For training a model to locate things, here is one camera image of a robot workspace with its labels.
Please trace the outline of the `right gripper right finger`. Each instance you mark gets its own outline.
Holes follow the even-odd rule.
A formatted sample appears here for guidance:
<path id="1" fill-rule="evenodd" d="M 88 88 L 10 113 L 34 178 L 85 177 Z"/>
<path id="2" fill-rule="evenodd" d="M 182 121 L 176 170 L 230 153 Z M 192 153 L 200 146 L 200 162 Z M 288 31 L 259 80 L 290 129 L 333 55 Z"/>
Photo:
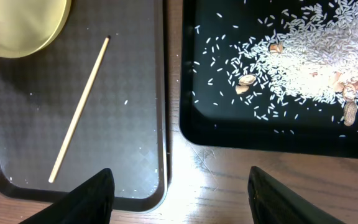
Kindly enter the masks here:
<path id="1" fill-rule="evenodd" d="M 249 172 L 249 204 L 255 224 L 343 224 L 257 166 Z"/>

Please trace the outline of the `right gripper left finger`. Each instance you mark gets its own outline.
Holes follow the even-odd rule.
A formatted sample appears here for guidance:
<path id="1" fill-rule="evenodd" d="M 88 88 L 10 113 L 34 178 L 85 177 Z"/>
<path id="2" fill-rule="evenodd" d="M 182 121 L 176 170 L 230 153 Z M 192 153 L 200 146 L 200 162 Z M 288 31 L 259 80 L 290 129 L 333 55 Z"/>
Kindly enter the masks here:
<path id="1" fill-rule="evenodd" d="M 109 224 L 114 190 L 112 171 L 105 168 L 21 224 Z"/>

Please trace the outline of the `wooden chopstick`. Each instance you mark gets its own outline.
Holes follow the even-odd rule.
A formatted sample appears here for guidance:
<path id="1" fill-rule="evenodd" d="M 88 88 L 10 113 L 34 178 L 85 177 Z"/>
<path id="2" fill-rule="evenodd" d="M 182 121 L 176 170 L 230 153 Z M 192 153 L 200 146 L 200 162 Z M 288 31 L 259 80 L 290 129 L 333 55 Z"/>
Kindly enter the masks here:
<path id="1" fill-rule="evenodd" d="M 108 47 L 110 39 L 111 39 L 110 35 L 108 35 L 105 38 L 105 40 L 104 40 L 104 42 L 102 44 L 102 47 L 101 47 L 101 49 L 99 51 L 98 57 L 97 57 L 94 65 L 93 65 L 91 73 L 90 73 L 90 75 L 88 77 L 86 85 L 85 85 L 85 87 L 83 89 L 83 92 L 81 94 L 80 100 L 79 100 L 79 102 L 78 102 L 78 104 L 76 106 L 76 110 L 75 110 L 75 112 L 73 114 L 73 117 L 71 119 L 71 122 L 70 122 L 70 125 L 68 127 L 67 133 L 66 133 L 66 135 L 65 135 L 65 137 L 63 139 L 61 148 L 59 150 L 58 156 L 57 156 L 57 158 L 55 160 L 55 163 L 53 165 L 51 174 L 50 174 L 50 176 L 48 178 L 49 183 L 54 183 L 55 179 L 56 179 L 56 177 L 58 175 L 58 171 L 60 170 L 60 166 L 61 166 L 61 164 L 63 162 L 63 159 L 65 157 L 67 149 L 68 149 L 68 147 L 69 147 L 69 145 L 71 143 L 71 139 L 73 137 L 73 134 L 74 134 L 75 129 L 77 127 L 77 124 L 78 124 L 78 122 L 80 120 L 80 117 L 81 117 L 81 114 L 83 112 L 83 109 L 85 107 L 86 101 L 87 101 L 87 99 L 89 97 L 89 94 L 91 92 L 91 89 L 93 87 L 93 83 L 94 83 L 94 81 L 96 79 L 96 76 L 98 74 L 98 70 L 99 70 L 100 65 L 102 63 L 102 60 L 103 60 L 104 54 L 106 52 L 106 49 Z"/>

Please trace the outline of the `yellow plate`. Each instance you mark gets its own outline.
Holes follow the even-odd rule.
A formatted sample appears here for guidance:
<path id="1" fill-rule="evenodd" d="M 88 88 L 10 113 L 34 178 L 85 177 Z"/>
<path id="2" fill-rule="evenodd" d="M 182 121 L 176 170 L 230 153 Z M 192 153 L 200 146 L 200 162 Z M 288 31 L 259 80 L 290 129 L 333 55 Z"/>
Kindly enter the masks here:
<path id="1" fill-rule="evenodd" d="M 71 0 L 0 0 L 0 57 L 42 50 L 62 31 Z"/>

